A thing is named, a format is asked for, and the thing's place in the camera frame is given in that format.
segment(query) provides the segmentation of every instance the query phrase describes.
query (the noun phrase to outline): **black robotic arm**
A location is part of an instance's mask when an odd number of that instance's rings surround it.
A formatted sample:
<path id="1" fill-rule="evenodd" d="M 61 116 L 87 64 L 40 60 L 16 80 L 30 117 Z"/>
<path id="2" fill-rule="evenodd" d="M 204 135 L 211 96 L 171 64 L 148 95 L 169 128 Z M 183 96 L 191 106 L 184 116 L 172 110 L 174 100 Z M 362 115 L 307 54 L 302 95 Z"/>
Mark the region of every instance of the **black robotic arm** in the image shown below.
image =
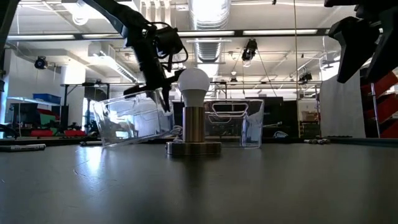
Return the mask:
<path id="1" fill-rule="evenodd" d="M 162 98 L 154 99 L 162 103 L 164 110 L 169 111 L 169 91 L 171 83 L 178 80 L 180 72 L 175 76 L 167 78 L 164 69 L 171 72 L 173 55 L 184 49 L 187 58 L 187 50 L 183 46 L 177 29 L 171 28 L 163 22 L 149 22 L 141 13 L 117 3 L 114 0 L 83 0 L 92 8 L 96 9 L 112 24 L 117 32 L 125 38 L 125 47 L 132 47 L 140 70 L 144 74 L 145 86 L 134 86 L 124 92 L 130 95 L 147 90 L 162 88 Z M 165 27 L 158 29 L 155 24 L 163 24 Z M 159 58 L 169 57 L 168 62 L 160 62 Z"/>
<path id="2" fill-rule="evenodd" d="M 356 17 L 337 22 L 328 34 L 341 45 L 337 80 L 347 82 L 372 57 L 366 78 L 377 82 L 398 67 L 398 1 L 325 0 L 326 7 L 349 5 L 356 5 Z"/>

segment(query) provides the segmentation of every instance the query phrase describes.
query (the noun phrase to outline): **light bulb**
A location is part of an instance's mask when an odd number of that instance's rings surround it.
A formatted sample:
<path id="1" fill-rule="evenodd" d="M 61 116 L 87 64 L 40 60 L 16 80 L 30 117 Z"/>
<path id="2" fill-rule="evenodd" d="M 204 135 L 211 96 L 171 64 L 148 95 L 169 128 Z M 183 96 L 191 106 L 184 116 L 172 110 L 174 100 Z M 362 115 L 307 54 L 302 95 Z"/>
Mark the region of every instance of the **light bulb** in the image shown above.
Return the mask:
<path id="1" fill-rule="evenodd" d="M 184 97 L 185 106 L 203 107 L 209 87 L 209 77 L 199 68 L 188 68 L 178 78 L 178 88 Z"/>

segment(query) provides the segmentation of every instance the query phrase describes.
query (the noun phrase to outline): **desk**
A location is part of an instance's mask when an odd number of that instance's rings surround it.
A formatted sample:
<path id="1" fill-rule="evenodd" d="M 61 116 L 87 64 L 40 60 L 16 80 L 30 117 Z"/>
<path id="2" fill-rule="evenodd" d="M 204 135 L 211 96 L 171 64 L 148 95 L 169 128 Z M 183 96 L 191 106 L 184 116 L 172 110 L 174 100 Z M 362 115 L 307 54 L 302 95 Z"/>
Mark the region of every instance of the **desk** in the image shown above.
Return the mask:
<path id="1" fill-rule="evenodd" d="M 0 223 L 398 223 L 398 149 L 164 145 L 0 154 Z"/>

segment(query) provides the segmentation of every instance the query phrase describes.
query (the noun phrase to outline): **box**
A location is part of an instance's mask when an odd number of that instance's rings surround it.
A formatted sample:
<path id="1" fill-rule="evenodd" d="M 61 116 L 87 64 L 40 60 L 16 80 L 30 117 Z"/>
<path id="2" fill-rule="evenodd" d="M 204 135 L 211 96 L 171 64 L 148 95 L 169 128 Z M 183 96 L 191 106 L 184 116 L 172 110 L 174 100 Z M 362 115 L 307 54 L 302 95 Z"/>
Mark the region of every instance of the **box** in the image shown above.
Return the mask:
<path id="1" fill-rule="evenodd" d="M 47 93 L 33 93 L 33 99 L 40 99 L 46 102 L 50 102 L 50 103 L 55 103 L 60 105 L 61 104 L 61 98 L 59 96 L 54 96 L 51 94 L 47 94 Z"/>
<path id="2" fill-rule="evenodd" d="M 205 102 L 206 140 L 223 147 L 260 147 L 263 100 L 211 100 Z"/>
<path id="3" fill-rule="evenodd" d="M 170 102 L 170 111 L 164 111 L 159 99 L 160 90 L 155 90 L 95 103 L 103 145 L 138 143 L 169 134 L 174 125 L 173 104 Z"/>

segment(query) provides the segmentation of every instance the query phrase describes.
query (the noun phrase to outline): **red object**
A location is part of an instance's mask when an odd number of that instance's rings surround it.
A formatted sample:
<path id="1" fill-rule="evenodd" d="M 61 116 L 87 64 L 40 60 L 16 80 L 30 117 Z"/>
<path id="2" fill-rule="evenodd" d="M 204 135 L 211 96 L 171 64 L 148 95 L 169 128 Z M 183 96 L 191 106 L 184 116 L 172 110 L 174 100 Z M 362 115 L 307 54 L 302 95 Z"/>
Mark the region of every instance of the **red object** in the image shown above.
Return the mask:
<path id="1" fill-rule="evenodd" d="M 67 130 L 64 131 L 65 135 L 68 137 L 86 136 L 84 131 Z"/>
<path id="2" fill-rule="evenodd" d="M 388 129 L 384 130 L 380 137 L 382 138 L 398 138 L 398 121 L 391 125 Z"/>
<path id="3" fill-rule="evenodd" d="M 376 92 L 376 98 L 379 98 L 383 93 L 389 90 L 392 86 L 398 83 L 398 78 L 394 72 L 389 72 L 388 75 L 381 78 L 377 83 L 374 84 L 374 91 Z M 363 96 L 371 96 L 372 89 L 370 84 L 361 86 L 361 93 Z"/>
<path id="4" fill-rule="evenodd" d="M 31 137 L 51 137 L 53 132 L 51 130 L 32 130 L 30 132 Z"/>
<path id="5" fill-rule="evenodd" d="M 377 113 L 379 115 L 379 123 L 385 122 L 394 113 L 398 111 L 398 99 L 395 94 L 387 95 L 388 97 L 381 103 L 377 104 Z M 374 118 L 374 110 L 364 112 L 365 118 Z"/>

